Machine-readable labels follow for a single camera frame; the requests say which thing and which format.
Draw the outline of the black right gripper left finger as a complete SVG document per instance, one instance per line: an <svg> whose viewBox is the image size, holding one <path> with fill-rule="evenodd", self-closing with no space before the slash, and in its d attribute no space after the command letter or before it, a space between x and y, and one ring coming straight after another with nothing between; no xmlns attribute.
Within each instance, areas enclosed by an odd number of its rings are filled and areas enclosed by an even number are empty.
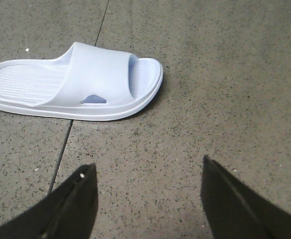
<svg viewBox="0 0 291 239"><path fill-rule="evenodd" d="M96 165L82 165L42 201L0 226L0 239L88 239L97 210Z"/></svg>

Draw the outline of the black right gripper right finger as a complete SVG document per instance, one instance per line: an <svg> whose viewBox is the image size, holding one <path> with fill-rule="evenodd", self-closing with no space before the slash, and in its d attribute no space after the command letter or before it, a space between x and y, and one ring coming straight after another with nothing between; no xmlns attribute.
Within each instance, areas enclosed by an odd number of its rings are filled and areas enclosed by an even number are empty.
<svg viewBox="0 0 291 239"><path fill-rule="evenodd" d="M291 239L291 214L208 155L203 157L200 197L215 239Z"/></svg>

